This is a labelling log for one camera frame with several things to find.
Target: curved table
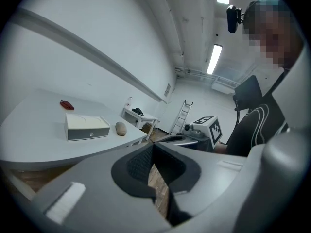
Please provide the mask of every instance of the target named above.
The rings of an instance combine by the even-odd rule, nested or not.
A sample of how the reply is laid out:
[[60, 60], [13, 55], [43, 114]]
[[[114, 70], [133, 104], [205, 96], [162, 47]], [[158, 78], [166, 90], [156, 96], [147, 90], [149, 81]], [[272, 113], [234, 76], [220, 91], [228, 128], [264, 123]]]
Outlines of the curved table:
[[[60, 100], [69, 101], [75, 109], [65, 110], [59, 104]], [[102, 116], [111, 124], [109, 135], [67, 141], [64, 128], [66, 112]], [[115, 124], [119, 121], [127, 127], [125, 136], [116, 133]], [[35, 90], [10, 113], [0, 127], [0, 163], [7, 176], [10, 176], [9, 169], [42, 170], [75, 164], [95, 154], [129, 146], [145, 137], [144, 132], [101, 103]]]

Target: floor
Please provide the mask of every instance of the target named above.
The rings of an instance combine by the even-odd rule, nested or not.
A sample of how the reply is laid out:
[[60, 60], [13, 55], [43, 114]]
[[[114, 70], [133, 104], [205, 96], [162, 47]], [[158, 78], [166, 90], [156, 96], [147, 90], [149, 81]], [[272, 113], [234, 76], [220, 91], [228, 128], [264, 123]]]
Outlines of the floor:
[[[157, 139], [160, 139], [166, 135], [167, 135], [166, 133], [158, 129], [154, 129], [152, 134], [150, 135], [149, 142], [156, 141]], [[49, 168], [41, 171], [12, 170], [12, 172], [17, 178], [25, 182], [28, 186], [30, 186], [32, 190], [37, 192], [48, 182], [61, 175], [62, 173], [70, 169], [72, 166], [73, 165]], [[7, 185], [8, 190], [12, 193], [12, 195], [22, 196], [19, 193], [19, 191], [8, 181], [8, 179], [1, 171], [0, 175], [4, 183]], [[155, 189], [156, 192], [155, 206], [160, 211], [160, 213], [164, 217], [166, 217], [168, 207], [168, 195], [169, 195], [168, 187], [165, 184], [164, 180], [162, 179], [161, 175], [159, 174], [155, 165], [153, 165], [153, 167], [151, 168], [148, 185]]]

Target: red object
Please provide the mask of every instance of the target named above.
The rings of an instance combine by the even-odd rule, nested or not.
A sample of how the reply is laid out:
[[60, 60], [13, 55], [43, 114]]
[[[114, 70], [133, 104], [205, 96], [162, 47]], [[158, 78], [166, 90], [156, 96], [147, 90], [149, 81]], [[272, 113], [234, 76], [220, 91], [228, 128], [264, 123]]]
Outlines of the red object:
[[74, 107], [68, 101], [60, 100], [60, 105], [63, 106], [66, 110], [74, 110]]

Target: aluminum ladder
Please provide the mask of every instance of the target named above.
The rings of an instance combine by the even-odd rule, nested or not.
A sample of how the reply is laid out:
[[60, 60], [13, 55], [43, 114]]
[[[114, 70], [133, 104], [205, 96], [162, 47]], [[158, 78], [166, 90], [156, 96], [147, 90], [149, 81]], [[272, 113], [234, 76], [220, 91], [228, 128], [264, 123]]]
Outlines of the aluminum ladder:
[[[188, 115], [190, 113], [190, 110], [191, 110], [192, 106], [193, 106], [193, 102], [192, 102], [192, 104], [188, 104], [186, 100], [184, 101], [183, 106], [181, 106], [181, 109], [179, 111], [178, 117], [177, 117], [177, 119], [176, 119], [176, 121], [174, 123], [174, 126], [172, 127], [172, 129], [170, 131], [170, 134], [172, 134], [172, 132], [173, 132], [173, 130], [174, 130], [174, 128], [176, 126], [180, 128], [178, 133], [181, 132], [181, 130], [184, 128], [184, 126], [186, 124], [186, 120], [187, 120], [187, 117], [188, 117]], [[177, 124], [179, 119], [183, 120], [183, 126], [180, 126], [180, 125]]]

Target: person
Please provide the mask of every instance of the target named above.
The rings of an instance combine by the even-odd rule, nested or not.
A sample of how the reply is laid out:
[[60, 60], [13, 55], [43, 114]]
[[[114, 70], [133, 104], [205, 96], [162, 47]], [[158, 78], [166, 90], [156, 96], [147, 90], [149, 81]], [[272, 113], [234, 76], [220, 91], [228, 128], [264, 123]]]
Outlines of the person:
[[304, 46], [294, 17], [282, 1], [251, 2], [244, 13], [243, 33], [248, 35], [250, 45], [257, 43], [260, 51], [284, 72], [263, 96], [260, 105], [237, 125], [227, 144], [216, 145], [215, 153], [248, 156], [253, 146], [267, 143], [288, 128], [272, 92], [290, 71]]

